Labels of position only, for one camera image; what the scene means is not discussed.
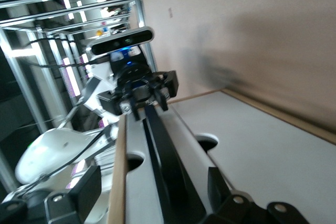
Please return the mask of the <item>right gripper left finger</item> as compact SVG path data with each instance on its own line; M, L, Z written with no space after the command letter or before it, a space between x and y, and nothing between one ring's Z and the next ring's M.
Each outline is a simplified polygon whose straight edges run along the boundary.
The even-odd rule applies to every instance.
M44 200L47 223L84 223L101 194L100 166L91 166L68 192Z

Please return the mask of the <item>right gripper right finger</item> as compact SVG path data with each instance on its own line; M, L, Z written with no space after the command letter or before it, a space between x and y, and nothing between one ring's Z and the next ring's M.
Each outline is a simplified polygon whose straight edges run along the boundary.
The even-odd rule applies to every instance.
M300 211L286 202L270 202L267 208L228 188L217 167L208 169L208 197L213 213L207 223L308 223Z

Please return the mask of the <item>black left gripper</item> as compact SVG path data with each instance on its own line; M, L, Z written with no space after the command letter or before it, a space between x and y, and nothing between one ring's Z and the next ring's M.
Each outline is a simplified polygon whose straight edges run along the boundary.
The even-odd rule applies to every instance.
M139 121L139 109L147 105L157 103L163 111L167 111L167 101L177 96L178 88L175 70L145 73L127 70L117 79L113 92L99 94L99 101L106 111L114 115L132 113L135 121Z

